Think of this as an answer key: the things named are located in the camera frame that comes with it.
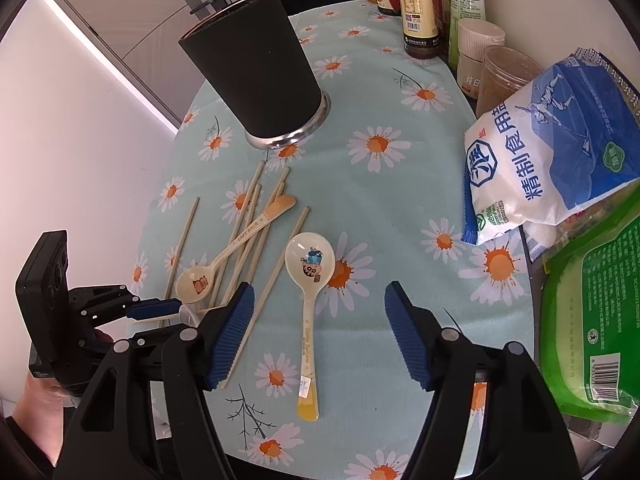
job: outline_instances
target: silver metal base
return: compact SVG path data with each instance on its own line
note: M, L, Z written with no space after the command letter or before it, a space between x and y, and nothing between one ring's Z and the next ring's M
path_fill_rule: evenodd
M297 130L290 132L285 135L280 135L277 137L271 137L270 139L261 139L260 137L254 137L248 131L244 131L244 136L246 137L247 142L252 145L254 148L258 148L259 150L279 150L281 148L286 148L292 144L300 142L300 140L305 139L309 135L311 135L314 131L316 131L327 115L329 115L329 110L331 110L331 98L329 94L325 93L323 90L320 91L322 97L320 99L320 106L315 114L302 126L300 126Z

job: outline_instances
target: table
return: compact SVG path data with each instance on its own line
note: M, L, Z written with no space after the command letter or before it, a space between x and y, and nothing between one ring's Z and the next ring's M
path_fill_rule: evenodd
M259 152L205 83L149 207L131 290L162 296L195 196L200 205L178 272L209 263L226 246L261 158L257 210L290 166L286 192L298 204L274 223L253 284L259 294L309 205L305 230L324 235L337 258L316 303L320 419L296 415L302 296L283 269L227 388L206 393L212 420L225 451L244 460L323 480L393 480L431 395L406 370L384 313L385 286L399 280L414 304L452 326L446 308L475 343L501 348L519 340L532 353L524 252L517 230L481 247L460 242L463 133L474 115L441 60L404 53L400 18L358 0L308 10L291 23L331 96L328 119L297 146ZM484 406L478 393L459 474L473 467ZM162 413L161 388L154 396Z

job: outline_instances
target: green package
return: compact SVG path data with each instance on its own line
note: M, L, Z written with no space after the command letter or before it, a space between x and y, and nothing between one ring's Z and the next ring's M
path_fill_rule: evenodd
M563 413L628 423L640 404L640 187L547 264L546 384Z

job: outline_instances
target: gray door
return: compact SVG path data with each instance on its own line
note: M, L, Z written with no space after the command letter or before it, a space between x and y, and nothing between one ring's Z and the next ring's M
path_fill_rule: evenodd
M176 126L204 78L178 46L209 16L205 0L56 0L127 78Z

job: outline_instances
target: blue and white plastic bag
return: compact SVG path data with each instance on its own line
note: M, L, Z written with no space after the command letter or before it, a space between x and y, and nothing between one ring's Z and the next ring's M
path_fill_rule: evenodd
M558 225L640 177L639 124L638 93L601 54L545 70L465 133L463 240Z

